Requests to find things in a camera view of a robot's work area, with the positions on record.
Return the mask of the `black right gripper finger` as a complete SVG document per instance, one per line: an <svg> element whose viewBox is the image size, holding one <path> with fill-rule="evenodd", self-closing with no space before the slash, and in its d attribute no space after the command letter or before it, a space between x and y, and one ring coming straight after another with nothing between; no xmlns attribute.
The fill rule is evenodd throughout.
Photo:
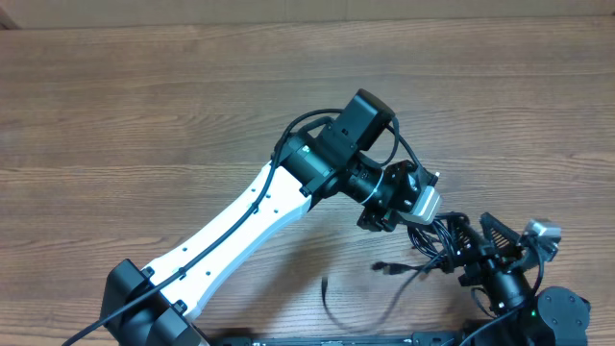
<svg viewBox="0 0 615 346"><path fill-rule="evenodd" d="M484 238L495 247L501 257L520 258L523 255L523 248L518 245L521 235L491 213L485 212L480 216L480 225Z"/></svg>
<svg viewBox="0 0 615 346"><path fill-rule="evenodd" d="M452 213L449 231L457 260L484 260L490 256L490 242L471 226L466 214Z"/></svg>

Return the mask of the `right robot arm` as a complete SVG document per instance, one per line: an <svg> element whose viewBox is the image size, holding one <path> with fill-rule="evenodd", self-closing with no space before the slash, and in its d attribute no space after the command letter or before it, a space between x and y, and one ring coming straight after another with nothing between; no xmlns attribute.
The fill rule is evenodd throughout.
<svg viewBox="0 0 615 346"><path fill-rule="evenodd" d="M452 236L450 271L460 267L462 286L481 292L489 301L489 320L468 320L457 345L586 345L591 304L562 286L542 289L546 264L559 250L562 230L553 221L531 219L517 233L486 212L480 229L467 215L438 216Z"/></svg>

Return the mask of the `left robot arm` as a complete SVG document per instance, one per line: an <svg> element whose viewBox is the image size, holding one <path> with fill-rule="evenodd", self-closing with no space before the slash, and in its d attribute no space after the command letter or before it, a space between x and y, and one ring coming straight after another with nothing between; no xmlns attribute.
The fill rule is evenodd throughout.
<svg viewBox="0 0 615 346"><path fill-rule="evenodd" d="M415 157L379 163L367 155L398 128L394 111L366 90L343 109L300 116L247 189L198 233L143 268L124 260L112 269L102 325L122 345L204 344L193 323L222 283L272 235L338 193L362 206L362 229L430 224L441 204L437 176Z"/></svg>

